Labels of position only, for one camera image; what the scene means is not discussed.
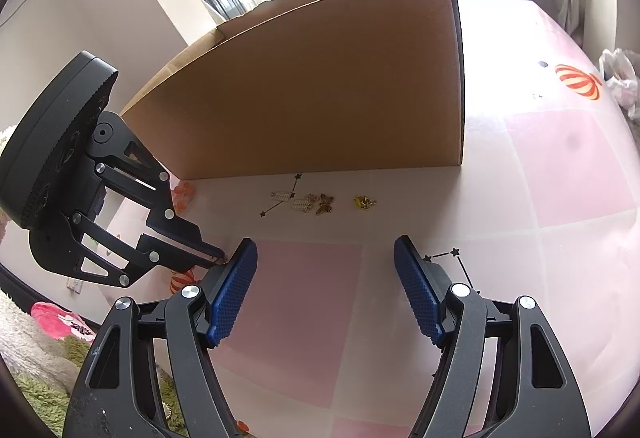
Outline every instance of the plastic bag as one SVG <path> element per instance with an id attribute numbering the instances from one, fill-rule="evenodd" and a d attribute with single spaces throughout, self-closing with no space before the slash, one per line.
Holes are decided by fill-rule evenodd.
<path id="1" fill-rule="evenodd" d="M 640 55 L 620 48 L 610 52 L 605 50 L 600 56 L 600 73 L 604 75 L 605 88 L 618 104 L 626 110 L 631 120 L 640 119 L 640 97 L 638 75 L 635 68 L 640 69 Z"/>

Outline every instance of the wall socket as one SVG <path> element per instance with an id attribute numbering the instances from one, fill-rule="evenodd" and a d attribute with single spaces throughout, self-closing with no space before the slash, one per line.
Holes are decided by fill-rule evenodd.
<path id="1" fill-rule="evenodd" d="M 82 279 L 74 279 L 73 277 L 70 277 L 66 280 L 66 287 L 69 290 L 80 293 L 82 291 Z"/>

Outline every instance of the blue textured pad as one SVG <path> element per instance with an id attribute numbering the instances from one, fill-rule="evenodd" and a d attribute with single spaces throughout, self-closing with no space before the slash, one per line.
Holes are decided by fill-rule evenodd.
<path id="1" fill-rule="evenodd" d="M 431 338 L 431 342 L 436 346 L 441 344 L 444 339 L 444 329 L 440 320 L 437 298 L 424 277 L 413 248 L 409 247 L 402 238 L 398 238 L 394 245 L 394 261 L 420 331 Z"/>
<path id="2" fill-rule="evenodd" d="M 212 345 L 218 346 L 222 339 L 231 334 L 257 264 L 258 249 L 253 241 L 242 249 L 240 255 L 234 256 L 229 264 L 233 269 L 226 276 L 224 285 L 211 305 L 211 324 L 207 338 Z"/>

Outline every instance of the cardboard box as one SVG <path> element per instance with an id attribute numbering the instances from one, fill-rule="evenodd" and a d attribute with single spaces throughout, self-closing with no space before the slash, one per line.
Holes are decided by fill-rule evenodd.
<path id="1" fill-rule="evenodd" d="M 459 165 L 457 0 L 274 0 L 167 64 L 124 120 L 183 179 Z"/>

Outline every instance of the striped hot air balloon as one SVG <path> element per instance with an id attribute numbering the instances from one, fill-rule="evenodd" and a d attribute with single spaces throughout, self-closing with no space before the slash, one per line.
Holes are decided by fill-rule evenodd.
<path id="1" fill-rule="evenodd" d="M 176 293 L 187 285 L 195 285 L 196 283 L 197 281 L 193 275 L 193 271 L 187 271 L 184 274 L 182 272 L 175 272 L 171 277 L 169 289 L 171 290 L 171 293 Z"/>
<path id="2" fill-rule="evenodd" d="M 575 66 L 559 64 L 556 66 L 556 75 L 567 88 L 576 92 L 582 97 L 597 101 L 600 98 L 600 88 L 602 82 L 592 73 L 585 73 Z"/>

